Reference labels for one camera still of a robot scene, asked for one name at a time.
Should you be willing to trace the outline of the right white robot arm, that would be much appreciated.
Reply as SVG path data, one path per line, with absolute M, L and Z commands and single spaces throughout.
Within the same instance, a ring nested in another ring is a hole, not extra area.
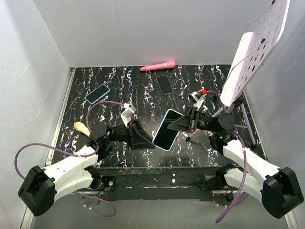
M 190 106 L 183 115 L 165 120 L 169 130 L 213 132 L 209 137 L 212 148 L 243 168 L 240 170 L 228 164 L 216 170 L 215 182 L 220 189 L 238 188 L 239 193 L 244 192 L 259 200 L 277 219 L 304 202 L 295 172 L 289 167 L 275 166 L 245 147 L 240 136 L 234 132 L 234 117 L 231 114 L 211 117 Z

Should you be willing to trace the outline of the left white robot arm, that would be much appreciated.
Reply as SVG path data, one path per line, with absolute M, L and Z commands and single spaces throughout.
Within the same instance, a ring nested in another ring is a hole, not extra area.
M 103 177 L 95 164 L 108 156 L 113 142 L 125 142 L 130 150 L 155 148 L 152 137 L 138 119 L 117 127 L 100 123 L 88 129 L 80 122 L 74 127 L 91 141 L 58 163 L 31 168 L 18 191 L 18 196 L 36 217 L 47 212 L 56 200 L 74 191 L 107 187 L 110 180 Z

